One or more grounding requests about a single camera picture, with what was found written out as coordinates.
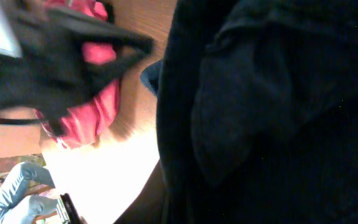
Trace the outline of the navy blue shorts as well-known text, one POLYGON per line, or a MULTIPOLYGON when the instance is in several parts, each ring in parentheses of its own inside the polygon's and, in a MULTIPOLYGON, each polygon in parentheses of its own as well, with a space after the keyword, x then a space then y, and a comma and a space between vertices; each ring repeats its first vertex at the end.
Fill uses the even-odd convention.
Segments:
POLYGON ((163 223, 358 223, 358 0, 178 1, 163 223))

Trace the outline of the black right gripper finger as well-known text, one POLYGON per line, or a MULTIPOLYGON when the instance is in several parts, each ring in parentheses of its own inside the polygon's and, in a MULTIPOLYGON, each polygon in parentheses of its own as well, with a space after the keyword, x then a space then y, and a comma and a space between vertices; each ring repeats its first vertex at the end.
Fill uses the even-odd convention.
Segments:
POLYGON ((161 224, 166 190, 158 161, 139 196, 114 224, 161 224))

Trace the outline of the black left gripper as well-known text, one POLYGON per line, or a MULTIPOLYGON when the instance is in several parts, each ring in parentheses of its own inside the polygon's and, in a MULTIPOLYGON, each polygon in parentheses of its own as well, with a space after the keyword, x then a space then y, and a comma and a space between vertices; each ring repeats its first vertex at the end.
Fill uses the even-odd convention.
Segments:
MULTIPOLYGON (((151 37, 122 29, 66 7, 46 10, 47 19, 28 11, 22 1, 0 1, 22 49, 21 58, 0 55, 0 111, 27 107, 57 136, 60 119, 72 107, 90 101, 111 81, 150 55, 151 37), (87 43, 128 46, 133 53, 102 65, 85 60, 87 43)), ((0 125, 28 125, 29 119, 0 117, 0 125)))

